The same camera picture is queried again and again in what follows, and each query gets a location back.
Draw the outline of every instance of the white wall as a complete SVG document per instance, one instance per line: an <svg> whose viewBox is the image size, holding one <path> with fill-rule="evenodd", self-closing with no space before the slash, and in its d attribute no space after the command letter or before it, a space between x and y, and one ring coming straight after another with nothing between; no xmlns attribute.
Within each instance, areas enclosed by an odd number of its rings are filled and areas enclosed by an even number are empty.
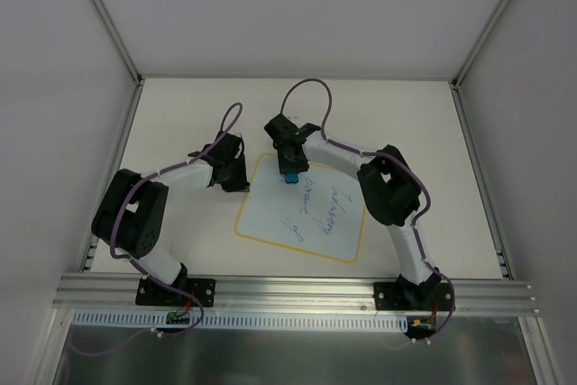
<svg viewBox="0 0 577 385"><path fill-rule="evenodd" d="M577 2L514 0L463 98L517 276L577 377Z"/></svg>
<svg viewBox="0 0 577 385"><path fill-rule="evenodd" d="M452 78L498 0L105 0L142 73Z"/></svg>
<svg viewBox="0 0 577 385"><path fill-rule="evenodd" d="M88 0L0 0L0 382L73 270L132 83Z"/></svg>

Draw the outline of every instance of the white tabletop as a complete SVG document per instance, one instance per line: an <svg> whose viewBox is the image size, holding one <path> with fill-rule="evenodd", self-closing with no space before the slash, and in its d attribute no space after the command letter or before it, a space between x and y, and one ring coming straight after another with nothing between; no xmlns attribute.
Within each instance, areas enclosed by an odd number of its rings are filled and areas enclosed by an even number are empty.
<svg viewBox="0 0 577 385"><path fill-rule="evenodd" d="M183 160L214 140L228 106L244 111L233 133L246 144L249 175L272 152L263 126L279 112L292 79L149 78L122 162L139 172ZM447 83L329 80L333 112L327 132L375 150L397 146L429 189L433 206L419 226L432 262L457 279L500 279L472 165ZM316 83L293 92L285 115L320 124L326 94ZM358 259L342 263L241 238L234 233L243 193L218 186L167 205L160 242L190 273L303 277L394 277L398 259L387 229L367 215ZM100 242L92 271L133 272Z"/></svg>

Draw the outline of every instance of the blue block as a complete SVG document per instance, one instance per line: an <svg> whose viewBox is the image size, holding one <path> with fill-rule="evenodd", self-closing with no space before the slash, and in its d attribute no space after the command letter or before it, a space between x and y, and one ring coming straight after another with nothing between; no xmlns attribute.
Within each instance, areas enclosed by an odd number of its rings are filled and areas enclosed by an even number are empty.
<svg viewBox="0 0 577 385"><path fill-rule="evenodd" d="M298 173L287 173L285 175L285 182L287 184L297 184L298 183Z"/></svg>

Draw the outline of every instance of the yellow border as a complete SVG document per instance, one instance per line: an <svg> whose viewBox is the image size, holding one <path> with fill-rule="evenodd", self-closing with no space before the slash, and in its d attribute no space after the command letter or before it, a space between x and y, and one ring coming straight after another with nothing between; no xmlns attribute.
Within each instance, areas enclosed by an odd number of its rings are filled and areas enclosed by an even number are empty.
<svg viewBox="0 0 577 385"><path fill-rule="evenodd" d="M261 165L262 157L276 157L276 156L277 155L274 153L267 153L267 152L259 155L259 158L256 160L256 165L254 166L254 170L252 171L252 174L251 174L251 184L254 182L254 178L256 177L256 173L257 173L257 171ZM318 164L316 162L309 162L309 164L311 164L313 166L317 166L317 167L322 167L324 169L335 170L334 168L326 166L325 164ZM240 236L241 238L252 239L253 241L258 241L259 243L267 243L269 245L275 245L277 247L286 248L286 249L292 250L294 252L303 252L305 254L310 254L312 256L318 256L318 257L322 257L325 259L330 259L331 261L339 261L341 263L347 263L347 264L355 263L357 261L357 259L359 258L359 250L361 249L362 233L364 231L364 221L365 221L365 217L367 215L366 206L362 207L361 231L359 232L359 242L357 243L357 252L355 253L354 258L351 261L345 261L343 259L339 259L338 257L328 256L328 255L322 254L320 252L310 252L309 250L303 250L301 248L291 247L289 245L284 245L282 243L274 243L273 241L269 241L267 239L262 239L262 238L257 238L256 236L250 236L249 234L241 234L238 230L238 224L240 223L241 217L243 216L244 205L246 205L246 200L248 199L249 194L251 194L251 193L245 193L243 204L241 205L241 210L238 213L238 216L236 217L236 222L234 223L234 232L238 236Z"/></svg>

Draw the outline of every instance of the wire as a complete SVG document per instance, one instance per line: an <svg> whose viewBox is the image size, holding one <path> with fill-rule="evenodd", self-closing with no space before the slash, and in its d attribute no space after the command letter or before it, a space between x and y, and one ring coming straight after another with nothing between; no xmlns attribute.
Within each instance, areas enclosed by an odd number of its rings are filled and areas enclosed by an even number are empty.
<svg viewBox="0 0 577 385"><path fill-rule="evenodd" d="M223 130L224 127L224 122L227 118L227 116L229 115L229 113L233 110L233 108L238 107L238 112L236 114L236 116L234 117L234 119L232 120L232 122L230 122L230 124ZM186 327L185 329L183 329L182 331L178 331L176 333L171 333L171 334L164 334L164 333L157 333L157 336L162 336L162 337L168 337L168 338L174 338L174 337L178 337L180 335L185 335L188 334L190 331L192 331L195 327L197 327L198 325L200 325L202 323L202 321L205 318L205 310L201 304L201 302L192 294L192 293L187 293L184 290L180 290L177 288L173 288L170 284L166 284L163 281L160 281L158 278L156 278L155 276L151 275L147 270L145 270L143 268L143 266L136 260L134 259L134 257L132 257L130 254L116 254L116 236L118 235L118 228L120 227L120 223L122 222L123 219L123 215L124 212L126 211L126 207L128 206L128 204L130 203L130 201L132 200L134 194L136 193L136 191L138 191L138 189L147 181L152 180L157 178L159 175L163 175L165 173L169 173L173 170L177 170L180 169L182 167L186 167L189 166L191 164L194 164L195 162L197 162L198 160L200 160L202 157L204 157L205 155L207 155L221 140L223 140L223 138L228 134L229 131L231 131L231 129L233 128L233 126L236 124L236 122L238 121L238 119L241 117L241 113L243 112L243 105L241 103L234 103L233 105L231 105L228 110L226 110L226 113L224 114L223 117L223 121L221 122L221 133L218 135L218 137L216 137L215 141L212 142L210 145L206 146L204 150L202 150L197 156L195 156L194 158L192 158L191 160L185 160L176 164L173 164L171 166L168 166L162 170L160 170L158 173L152 173L149 176L146 176L144 178L142 178L141 180L139 180L136 184L134 184L134 186L131 188L131 190L128 192L128 194L126 195L126 197L124 198L124 202L121 204L120 209L118 211L118 215L116 216L116 219L114 220L114 226L113 226L113 230L112 233L110 235L110 255L114 258L114 259L127 259L128 262L130 262L132 264L132 266L139 271L145 278L148 278L150 281L154 282L155 284L157 284L158 286L161 286L163 288L165 288L166 290L170 290L174 293L177 293L183 297L188 298L188 303L195 303L198 306L198 309L200 310L200 317L190 326ZM117 346L111 348L111 349L107 349L105 351L101 351L101 352L87 352L87 351L83 351L82 349L78 349L74 343L72 342L72 333L69 333L69 338L68 338L68 347L70 348L70 350L78 355L81 356L86 356L86 357L97 357L97 356L105 356L105 355L109 355L112 353L115 353L116 351L122 349L123 347L125 347L128 343L130 343L132 340L134 340L136 337L138 337L139 335L143 335L149 332L157 332L156 328L145 328L145 329L141 329L139 331L137 331L136 333L132 334L130 337L128 337L126 340L124 340L122 343L118 344Z"/></svg>
<svg viewBox="0 0 577 385"><path fill-rule="evenodd" d="M183 317L186 313L188 313L191 305L192 305L192 303L190 302L190 299L189 299L184 306L182 306L181 308L179 308L177 311L174 312L175 316L176 317Z"/></svg>
<svg viewBox="0 0 577 385"><path fill-rule="evenodd" d="M395 165L397 165L400 169L402 169L419 186L419 188L421 188L421 191L423 191L423 194L425 196L425 201L426 201L425 207L413 217L410 224L411 224L411 227L413 228L413 233L415 234L415 239L417 240L417 247L418 247L419 253L421 255L421 260L425 263L425 265L427 266L427 268L429 270L431 270L434 274L438 275L441 279L446 280L446 282L449 284L449 290L451 292L451 299L453 300L453 303L451 305L451 308L449 309L449 313L447 315L447 318L444 320L444 322L441 324L441 326L439 326L439 328L435 331L435 333L433 335L431 335L428 339L426 339L426 340L431 340L435 335L438 335L441 332L441 330L443 328L445 328L446 325L451 321L451 319L453 318L454 310L455 310L454 284L451 281L451 279L449 279L439 269L435 268L433 265L431 265L431 263L429 263L429 261L426 257L425 247L423 246L423 242L421 241L421 236L417 230L418 220L424 214L426 214L429 211L429 209L431 208L431 195L429 194L428 189L426 189L425 184L423 184L421 179L419 179L419 177L415 173L413 173L413 171L406 164L403 164L402 161L396 159L395 157L388 155L387 153L384 153L384 152L361 151L360 149L354 148L354 147L347 145L347 144L344 144L344 143L340 143L334 139L330 139L327 137L326 131L325 131L325 126L326 126L326 121L328 120L328 116L331 114L331 109L333 108L333 93L331 92L330 87L320 78L306 78L304 80L299 81L296 85L294 85L287 92L284 99L282 100L282 105L280 106L280 112L281 113L283 112L283 110L285 108L285 105L287 103L287 100L289 99L290 94L297 87L304 85L305 83L309 83L309 82L315 82L315 83L322 85L325 88L327 96L328 96L328 105L326 108L325 116L323 117L323 121L321 123L321 136L323 137L323 139L327 143L332 144L333 146L335 146L339 149L342 149L344 151L354 153L356 155L366 156L366 157L379 157L379 158L382 158L384 160L389 160L392 163L394 163Z"/></svg>
<svg viewBox="0 0 577 385"><path fill-rule="evenodd" d="M433 319L434 324L436 325L436 314L439 312L439 308L438 308L438 305L436 304L436 301L434 301L433 305L435 306L433 309L433 313L426 320Z"/></svg>

